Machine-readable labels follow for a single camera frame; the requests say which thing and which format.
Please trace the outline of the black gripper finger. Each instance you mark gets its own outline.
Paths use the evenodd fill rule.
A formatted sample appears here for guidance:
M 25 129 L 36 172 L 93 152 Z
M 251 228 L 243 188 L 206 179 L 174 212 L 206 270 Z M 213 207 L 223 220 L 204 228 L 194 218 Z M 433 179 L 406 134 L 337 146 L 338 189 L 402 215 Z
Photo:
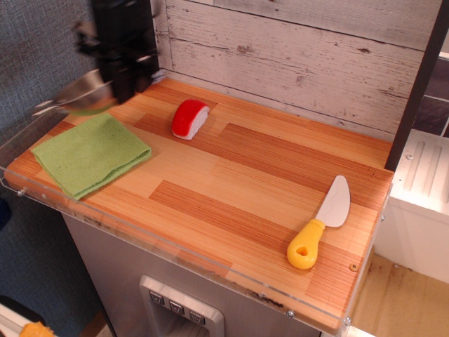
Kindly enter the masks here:
M 136 62 L 115 60 L 110 63 L 112 87 L 119 104 L 125 103 L 135 95 Z
M 109 63 L 103 59 L 97 59 L 97 68 L 104 83 L 110 82 L 112 76 L 110 74 Z

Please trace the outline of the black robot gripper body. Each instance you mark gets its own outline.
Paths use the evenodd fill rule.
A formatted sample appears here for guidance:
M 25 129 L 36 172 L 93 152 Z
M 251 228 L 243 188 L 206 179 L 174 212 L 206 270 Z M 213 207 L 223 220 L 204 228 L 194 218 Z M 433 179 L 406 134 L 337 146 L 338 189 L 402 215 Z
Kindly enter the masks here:
M 78 51 L 110 63 L 136 62 L 138 58 L 138 1 L 91 1 L 93 19 L 74 24 Z M 159 70 L 152 75 L 155 84 L 164 78 Z

